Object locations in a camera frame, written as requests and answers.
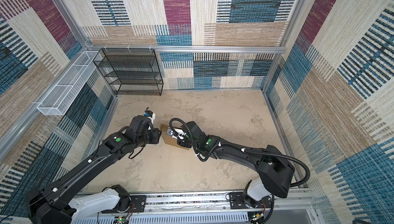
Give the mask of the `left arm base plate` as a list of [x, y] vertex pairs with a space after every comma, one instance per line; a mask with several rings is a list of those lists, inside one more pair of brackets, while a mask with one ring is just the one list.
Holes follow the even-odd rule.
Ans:
[[142, 213], [145, 210], [146, 195], [131, 195], [120, 198], [116, 206], [111, 210], [102, 211], [102, 214], [127, 214]]

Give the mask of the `aluminium front rail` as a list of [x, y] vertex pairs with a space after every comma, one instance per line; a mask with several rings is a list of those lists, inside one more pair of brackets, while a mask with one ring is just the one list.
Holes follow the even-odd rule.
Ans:
[[[146, 195], [144, 214], [162, 214], [165, 212], [215, 212], [230, 211], [230, 203], [225, 196], [233, 191], [192, 191], [192, 192], [159, 192], [159, 193], [131, 193], [131, 195]], [[315, 209], [317, 203], [309, 189], [293, 188], [287, 198], [272, 197], [275, 210]], [[267, 209], [242, 209], [245, 211], [269, 211]]]

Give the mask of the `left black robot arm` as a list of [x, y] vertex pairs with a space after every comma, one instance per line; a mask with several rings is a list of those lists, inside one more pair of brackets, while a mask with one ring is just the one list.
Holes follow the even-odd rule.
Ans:
[[42, 189], [25, 195], [29, 219], [34, 224], [73, 224], [105, 210], [127, 212], [131, 199], [127, 191], [113, 186], [87, 197], [75, 196], [102, 171], [147, 144], [158, 144], [161, 131], [153, 127], [156, 115], [147, 110], [134, 117], [129, 126], [109, 135], [79, 165]]

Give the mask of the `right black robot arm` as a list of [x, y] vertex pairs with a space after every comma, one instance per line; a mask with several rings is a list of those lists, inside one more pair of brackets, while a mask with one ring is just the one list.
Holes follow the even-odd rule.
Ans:
[[193, 148], [201, 161], [225, 159], [253, 169], [259, 177], [250, 180], [240, 201], [249, 208], [256, 208], [267, 197], [287, 198], [295, 168], [276, 147], [244, 147], [221, 137], [207, 135], [191, 121], [179, 129], [167, 132], [177, 139], [177, 144]]

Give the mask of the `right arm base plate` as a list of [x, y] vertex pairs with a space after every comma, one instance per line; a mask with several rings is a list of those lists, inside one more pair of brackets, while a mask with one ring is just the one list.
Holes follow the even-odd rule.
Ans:
[[272, 206], [272, 197], [267, 196], [262, 200], [254, 200], [246, 193], [230, 192], [225, 196], [226, 200], [230, 203], [232, 210], [236, 209], [267, 209]]

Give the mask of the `brown cardboard box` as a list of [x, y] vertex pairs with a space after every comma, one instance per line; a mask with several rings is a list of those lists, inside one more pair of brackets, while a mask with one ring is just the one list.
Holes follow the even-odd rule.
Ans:
[[165, 125], [165, 124], [160, 125], [160, 130], [162, 132], [161, 137], [162, 137], [164, 143], [168, 146], [173, 146], [173, 147], [180, 148], [183, 150], [189, 150], [189, 148], [179, 146], [176, 138], [173, 138], [172, 136], [167, 135], [168, 129], [169, 129], [168, 125]]

